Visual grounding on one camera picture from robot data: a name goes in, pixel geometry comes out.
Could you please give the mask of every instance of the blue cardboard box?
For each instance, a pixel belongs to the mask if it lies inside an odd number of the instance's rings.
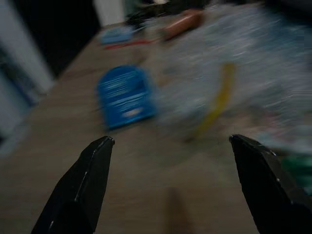
[[[97,93],[109,129],[156,114],[148,76],[135,66],[110,70],[99,81]]]

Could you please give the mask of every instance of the yellow tape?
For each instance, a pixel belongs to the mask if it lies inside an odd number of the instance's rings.
[[[213,109],[205,119],[196,128],[192,139],[200,136],[213,124],[213,122],[222,114],[226,106],[230,102],[230,97],[234,84],[234,76],[236,72],[236,65],[234,63],[224,63],[222,66],[222,87],[216,96],[213,104]]]

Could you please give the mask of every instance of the clear plastic wrap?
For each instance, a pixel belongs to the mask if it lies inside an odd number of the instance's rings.
[[[222,64],[233,62],[237,73],[226,111],[254,115],[259,136],[294,141],[312,110],[311,28],[258,5],[215,6],[206,14],[204,25],[164,56],[163,73],[173,81],[159,91],[160,125],[168,133],[189,134],[211,111]]]

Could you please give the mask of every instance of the orange object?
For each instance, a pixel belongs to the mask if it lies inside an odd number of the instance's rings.
[[[182,13],[183,17],[164,29],[164,39],[169,40],[189,29],[199,27],[204,19],[201,10],[190,9]]]

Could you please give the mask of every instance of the white wall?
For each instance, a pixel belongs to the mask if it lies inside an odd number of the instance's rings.
[[[53,87],[52,73],[21,17],[8,0],[0,0],[0,42],[42,93]]]
[[[0,70],[0,135],[9,137],[30,107]]]
[[[94,0],[101,26],[125,22],[123,0]]]

